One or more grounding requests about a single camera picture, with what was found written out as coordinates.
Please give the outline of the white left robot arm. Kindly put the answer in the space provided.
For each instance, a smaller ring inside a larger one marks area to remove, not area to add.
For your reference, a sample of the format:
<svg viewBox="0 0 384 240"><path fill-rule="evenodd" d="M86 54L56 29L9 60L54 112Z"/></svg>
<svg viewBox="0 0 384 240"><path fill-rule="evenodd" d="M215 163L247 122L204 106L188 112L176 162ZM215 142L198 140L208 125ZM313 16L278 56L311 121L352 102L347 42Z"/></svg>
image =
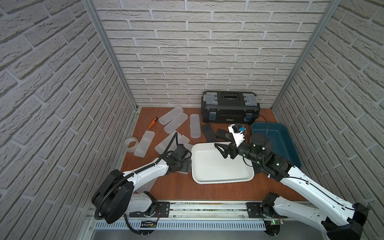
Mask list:
<svg viewBox="0 0 384 240"><path fill-rule="evenodd" d="M192 153L182 144L174 151L164 151L152 162L132 171L111 171L94 193L95 220L116 222L125 213L146 212L153 205L150 194L135 194L154 179L175 172L191 171Z"/></svg>

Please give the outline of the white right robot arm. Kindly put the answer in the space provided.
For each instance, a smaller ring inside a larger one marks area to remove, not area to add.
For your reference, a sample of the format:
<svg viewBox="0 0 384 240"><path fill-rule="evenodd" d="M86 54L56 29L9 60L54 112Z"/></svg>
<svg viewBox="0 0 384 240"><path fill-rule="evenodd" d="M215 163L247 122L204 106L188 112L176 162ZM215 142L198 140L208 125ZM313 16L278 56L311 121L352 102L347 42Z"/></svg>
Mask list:
<svg viewBox="0 0 384 240"><path fill-rule="evenodd" d="M359 240L369 209L360 203L343 200L313 181L286 158L269 152L262 143L263 138L263 134L254 134L246 144L244 135L235 133L233 142L227 145L216 143L215 148L224 158L241 156L250 160L268 178L295 190L314 207L269 193L260 205L261 214L266 218L274 215L292 218L321 231L330 240Z"/></svg>

